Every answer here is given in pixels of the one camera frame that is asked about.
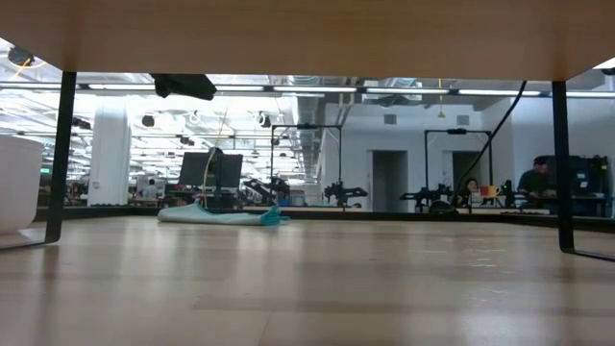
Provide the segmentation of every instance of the black cable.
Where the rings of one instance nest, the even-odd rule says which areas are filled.
[[[480,153],[474,159],[474,162],[472,162],[470,167],[468,167],[468,169],[466,169],[465,172],[463,172],[463,174],[461,174],[461,177],[459,177],[459,180],[457,181],[457,184],[456,184],[455,193],[453,194],[453,199],[451,200],[453,205],[456,204],[457,194],[459,193],[459,189],[461,188],[461,185],[463,184],[463,181],[464,181],[465,177],[479,163],[480,158],[482,157],[484,152],[487,151],[487,149],[489,148],[489,145],[491,145],[491,141],[493,140],[493,137],[496,136],[496,134],[498,133],[498,131],[500,130],[502,125],[504,125],[504,123],[506,122],[506,120],[508,119],[508,117],[510,116],[512,111],[515,109],[515,107],[517,107],[517,104],[519,103],[519,100],[521,99],[521,96],[523,96],[523,91],[526,89],[526,85],[527,84],[528,84],[528,81],[523,81],[521,83],[521,87],[519,87],[519,92],[517,93],[517,96],[515,97],[515,100],[512,102],[512,105],[510,105],[510,107],[508,108],[508,111],[506,111],[506,113],[504,114],[504,117],[502,118],[502,120],[500,120],[500,123],[498,124],[498,126],[496,126],[496,129],[493,130],[493,132],[491,133],[491,136],[489,136],[489,139],[487,139],[487,142],[484,143],[484,146],[482,147],[482,150],[480,150]]]

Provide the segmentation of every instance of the doorway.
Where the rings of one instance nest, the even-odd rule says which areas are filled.
[[[372,211],[407,212],[407,152],[374,151],[372,173]]]
[[[459,182],[459,178],[461,178],[461,175],[463,174],[463,172],[465,172],[466,169],[470,167],[472,162],[474,162],[478,154],[479,152],[472,152],[472,151],[453,152],[453,181],[452,181],[453,189],[457,188],[457,182]],[[466,180],[470,178],[476,179],[479,182],[479,184],[485,183],[482,180],[482,176],[480,173],[480,164],[477,164],[468,173],[468,175],[466,176]]]

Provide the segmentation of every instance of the ceiling light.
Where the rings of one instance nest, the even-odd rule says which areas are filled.
[[[217,86],[218,91],[263,91],[262,86]]]
[[[89,85],[94,90],[154,90],[154,85]]]
[[[395,88],[395,87],[368,87],[367,93],[378,94],[408,94],[408,95],[446,95],[447,89],[437,88]]]
[[[609,68],[615,68],[615,58],[609,60],[608,62],[603,62],[599,64],[598,66],[594,67],[594,69],[609,69]]]
[[[357,92],[356,87],[346,86],[274,86],[273,89],[281,92]]]
[[[566,96],[573,98],[615,98],[615,92],[568,91]]]
[[[3,89],[60,89],[59,83],[0,83]]]
[[[467,96],[517,96],[516,90],[480,90],[480,89],[461,89],[459,95]],[[523,96],[540,96],[540,91],[524,91]]]

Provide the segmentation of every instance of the teal cloth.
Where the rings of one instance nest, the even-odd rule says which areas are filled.
[[[212,225],[276,226],[288,218],[280,216],[280,209],[275,206],[261,215],[246,212],[211,213],[196,201],[188,206],[163,209],[158,213],[158,220]]]

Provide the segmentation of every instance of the white planter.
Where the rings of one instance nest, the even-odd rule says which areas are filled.
[[[15,233],[37,214],[43,145],[0,136],[0,234]]]

